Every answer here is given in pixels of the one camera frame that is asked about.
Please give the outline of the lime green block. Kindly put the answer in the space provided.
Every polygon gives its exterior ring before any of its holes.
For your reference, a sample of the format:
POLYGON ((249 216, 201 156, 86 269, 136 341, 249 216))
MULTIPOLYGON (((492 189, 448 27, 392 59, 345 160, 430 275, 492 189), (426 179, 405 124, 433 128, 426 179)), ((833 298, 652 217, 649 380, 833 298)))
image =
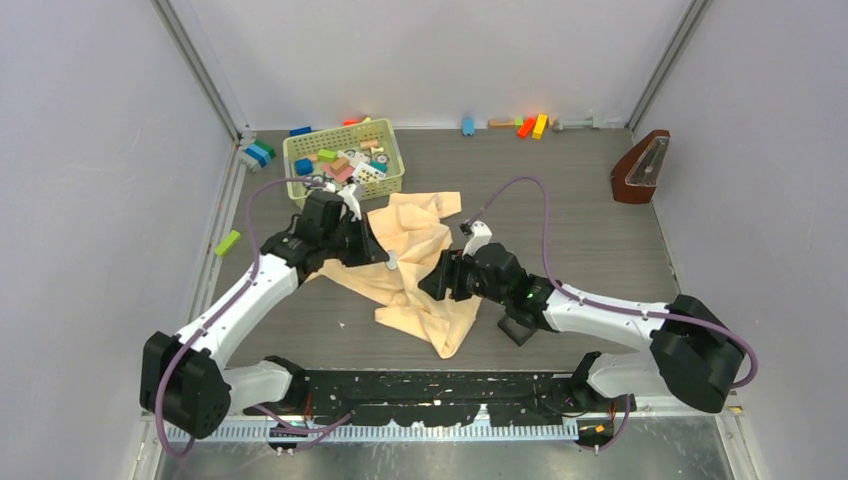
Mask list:
POLYGON ((237 230, 231 230, 227 233, 220 242, 215 246, 213 252, 216 256, 222 257, 227 255, 232 248, 240 241, 242 234, 237 230))

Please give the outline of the pink block in basket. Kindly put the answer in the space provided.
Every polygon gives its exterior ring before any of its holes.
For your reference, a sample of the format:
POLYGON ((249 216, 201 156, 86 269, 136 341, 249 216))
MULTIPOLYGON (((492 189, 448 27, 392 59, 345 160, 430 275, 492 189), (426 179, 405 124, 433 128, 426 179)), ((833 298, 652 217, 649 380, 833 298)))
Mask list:
POLYGON ((346 165, 344 168, 335 171, 332 168, 332 164, 324 164, 322 166, 322 170, 328 178, 334 180, 339 184, 344 184, 349 178, 353 176, 354 172, 354 168, 350 165, 346 165))

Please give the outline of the tan wooden block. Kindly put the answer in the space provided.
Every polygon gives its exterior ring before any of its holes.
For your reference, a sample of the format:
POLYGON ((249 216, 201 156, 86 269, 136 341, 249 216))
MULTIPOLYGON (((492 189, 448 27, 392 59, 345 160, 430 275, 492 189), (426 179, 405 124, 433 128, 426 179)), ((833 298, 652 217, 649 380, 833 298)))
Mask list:
POLYGON ((488 121, 489 128, 515 128, 514 118, 492 118, 488 121))

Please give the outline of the cream yellow garment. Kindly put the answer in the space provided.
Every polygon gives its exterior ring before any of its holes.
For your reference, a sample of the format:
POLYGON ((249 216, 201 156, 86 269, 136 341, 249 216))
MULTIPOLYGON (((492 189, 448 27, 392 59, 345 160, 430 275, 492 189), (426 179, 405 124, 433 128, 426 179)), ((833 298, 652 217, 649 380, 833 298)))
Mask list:
POLYGON ((393 193, 385 207, 368 213, 379 244, 396 254, 396 267, 383 264, 347 268, 328 260, 316 279, 324 276, 381 306, 374 320, 431 344, 442 359, 453 357, 479 311, 481 300, 436 301, 418 283, 437 264, 452 243, 442 220, 462 211, 459 192, 393 193))

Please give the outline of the green plastic basket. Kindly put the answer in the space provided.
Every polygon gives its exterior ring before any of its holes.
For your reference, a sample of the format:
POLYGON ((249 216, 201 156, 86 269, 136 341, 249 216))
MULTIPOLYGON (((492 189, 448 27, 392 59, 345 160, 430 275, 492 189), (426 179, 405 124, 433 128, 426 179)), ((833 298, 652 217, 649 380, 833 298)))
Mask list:
POLYGON ((405 165, 393 125, 385 118, 288 137, 282 143, 282 151, 286 175, 305 179, 286 185, 289 198, 299 207, 304 205, 309 193, 327 183, 341 187, 356 182, 363 187, 365 200, 402 191, 405 165), (332 163, 320 162, 317 159, 320 149, 335 150, 338 159, 332 163), (298 176, 293 163, 304 157, 313 161, 314 172, 298 176), (339 184, 324 174, 324 164, 332 164, 335 171, 350 165, 354 168, 353 176, 339 184))

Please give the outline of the brown metronome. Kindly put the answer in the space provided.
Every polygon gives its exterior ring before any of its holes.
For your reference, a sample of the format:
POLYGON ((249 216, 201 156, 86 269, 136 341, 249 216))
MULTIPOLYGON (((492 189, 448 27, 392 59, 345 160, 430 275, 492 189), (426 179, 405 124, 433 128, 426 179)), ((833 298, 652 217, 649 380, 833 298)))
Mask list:
POLYGON ((670 141, 668 130, 653 130, 619 159, 610 174, 616 202, 637 205, 652 200, 670 141))

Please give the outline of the blue cube in basket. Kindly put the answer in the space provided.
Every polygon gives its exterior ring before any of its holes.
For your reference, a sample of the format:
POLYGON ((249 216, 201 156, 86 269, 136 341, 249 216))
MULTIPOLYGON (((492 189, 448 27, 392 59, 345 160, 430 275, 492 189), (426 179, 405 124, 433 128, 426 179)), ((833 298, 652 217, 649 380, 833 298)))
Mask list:
POLYGON ((295 173, 298 176, 308 176, 314 172, 314 163, 310 158, 300 158, 293 163, 295 173))

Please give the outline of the green block in basket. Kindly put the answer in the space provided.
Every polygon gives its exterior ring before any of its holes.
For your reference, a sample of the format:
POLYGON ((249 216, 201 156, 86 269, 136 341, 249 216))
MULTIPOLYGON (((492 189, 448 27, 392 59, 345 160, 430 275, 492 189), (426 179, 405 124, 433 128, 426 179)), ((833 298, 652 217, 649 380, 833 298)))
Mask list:
POLYGON ((338 159, 338 153, 335 150, 320 149, 317 152, 317 159, 320 162, 332 163, 338 159))

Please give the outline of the light blue block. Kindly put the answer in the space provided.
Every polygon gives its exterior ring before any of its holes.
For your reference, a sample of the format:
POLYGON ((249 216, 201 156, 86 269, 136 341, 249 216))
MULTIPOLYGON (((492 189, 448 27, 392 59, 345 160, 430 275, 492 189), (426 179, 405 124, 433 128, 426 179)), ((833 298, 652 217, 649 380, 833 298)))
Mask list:
POLYGON ((463 117, 461 120, 461 132, 463 136, 473 136, 476 132, 474 119, 471 117, 463 117))

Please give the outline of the blue block behind basket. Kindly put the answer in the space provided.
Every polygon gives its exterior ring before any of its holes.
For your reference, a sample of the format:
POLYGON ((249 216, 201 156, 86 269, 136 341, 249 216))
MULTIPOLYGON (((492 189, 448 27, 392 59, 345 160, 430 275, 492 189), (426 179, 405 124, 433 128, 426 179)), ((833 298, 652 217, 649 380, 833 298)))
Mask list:
POLYGON ((289 131, 289 136, 290 137, 300 136, 300 135, 309 134, 311 132, 312 132, 311 126, 304 126, 304 127, 300 127, 300 128, 296 128, 296 129, 291 129, 289 131))

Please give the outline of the blue green stacked blocks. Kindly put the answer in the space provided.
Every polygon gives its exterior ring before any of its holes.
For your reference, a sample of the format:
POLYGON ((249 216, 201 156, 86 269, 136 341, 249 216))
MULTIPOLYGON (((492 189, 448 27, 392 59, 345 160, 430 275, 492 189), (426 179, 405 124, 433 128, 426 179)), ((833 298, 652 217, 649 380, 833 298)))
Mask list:
POLYGON ((252 172, 267 167, 276 157, 275 149, 261 140, 256 140, 240 150, 241 162, 252 172))

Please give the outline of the black square frame left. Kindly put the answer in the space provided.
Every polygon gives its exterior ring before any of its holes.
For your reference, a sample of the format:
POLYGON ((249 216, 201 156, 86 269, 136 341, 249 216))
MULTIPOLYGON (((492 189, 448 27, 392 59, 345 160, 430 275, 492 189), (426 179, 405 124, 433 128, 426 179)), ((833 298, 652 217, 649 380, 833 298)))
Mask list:
POLYGON ((523 346, 538 331, 537 327, 521 325, 509 316, 499 320, 497 326, 518 347, 523 346))

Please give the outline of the round white brooch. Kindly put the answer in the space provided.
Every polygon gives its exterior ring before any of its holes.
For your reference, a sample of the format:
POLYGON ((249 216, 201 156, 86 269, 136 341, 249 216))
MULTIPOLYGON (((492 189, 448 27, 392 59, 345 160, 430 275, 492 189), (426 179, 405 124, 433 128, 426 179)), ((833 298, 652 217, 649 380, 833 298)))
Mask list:
POLYGON ((396 252, 389 250, 387 252, 387 255, 388 255, 388 258, 384 262, 385 267, 390 271, 396 270, 398 268, 398 256, 397 256, 396 252))

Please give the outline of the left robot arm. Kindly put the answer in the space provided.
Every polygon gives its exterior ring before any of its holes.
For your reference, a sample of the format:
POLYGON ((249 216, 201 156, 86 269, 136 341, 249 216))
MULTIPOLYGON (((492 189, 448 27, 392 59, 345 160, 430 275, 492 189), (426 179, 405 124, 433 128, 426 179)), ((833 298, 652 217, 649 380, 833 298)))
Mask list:
POLYGON ((154 333, 142 354, 140 404, 160 434, 174 426, 210 436, 232 412, 272 404, 298 412, 308 396, 305 371, 279 356, 248 367, 228 363, 270 310, 328 260, 345 267, 386 263, 353 185, 312 191, 287 229, 256 247, 247 272, 205 313, 177 333, 154 333))

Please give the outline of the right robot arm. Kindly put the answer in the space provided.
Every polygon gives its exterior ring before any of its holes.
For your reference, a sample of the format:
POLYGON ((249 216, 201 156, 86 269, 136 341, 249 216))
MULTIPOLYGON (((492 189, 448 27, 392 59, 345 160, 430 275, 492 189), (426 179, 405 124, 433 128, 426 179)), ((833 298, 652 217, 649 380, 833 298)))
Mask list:
POLYGON ((573 291, 528 273, 501 244, 473 253, 445 250, 418 286, 437 301, 480 297, 505 309, 499 328, 521 346, 536 332, 575 333, 630 348, 627 355, 584 355, 566 383, 578 408, 620 398, 672 395, 706 413, 750 382, 758 362, 750 345, 696 298, 639 304, 573 291))

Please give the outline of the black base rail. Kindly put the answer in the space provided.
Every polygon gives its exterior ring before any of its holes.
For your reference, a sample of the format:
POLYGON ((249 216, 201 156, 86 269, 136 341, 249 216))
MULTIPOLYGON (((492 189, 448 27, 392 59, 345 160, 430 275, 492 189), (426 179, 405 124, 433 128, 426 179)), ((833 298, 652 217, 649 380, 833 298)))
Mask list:
POLYGON ((634 399, 590 399, 560 372, 308 370, 293 392, 266 408, 308 414, 320 425, 468 425, 485 413, 492 425, 553 425, 583 413, 634 411, 634 399))

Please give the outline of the yellow block at wall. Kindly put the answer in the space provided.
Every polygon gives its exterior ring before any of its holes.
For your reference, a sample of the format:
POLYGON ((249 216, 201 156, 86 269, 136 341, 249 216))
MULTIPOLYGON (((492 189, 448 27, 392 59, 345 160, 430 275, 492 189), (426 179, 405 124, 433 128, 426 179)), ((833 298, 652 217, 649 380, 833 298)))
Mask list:
POLYGON ((533 130, 532 130, 532 133, 531 133, 532 138, 535 139, 535 140, 540 140, 544 135, 544 132, 547 128, 547 125, 548 125, 548 116, 546 114, 539 114, 535 118, 535 123, 534 123, 533 130))

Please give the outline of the orange block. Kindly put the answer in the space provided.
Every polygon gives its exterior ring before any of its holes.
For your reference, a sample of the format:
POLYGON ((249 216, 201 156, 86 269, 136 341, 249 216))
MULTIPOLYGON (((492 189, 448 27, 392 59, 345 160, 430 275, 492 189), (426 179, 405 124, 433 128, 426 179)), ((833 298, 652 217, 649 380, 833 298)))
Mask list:
POLYGON ((531 134, 533 129, 535 128, 536 118, 535 117, 527 117, 522 122, 521 126, 517 129, 516 135, 519 138, 526 138, 531 134))

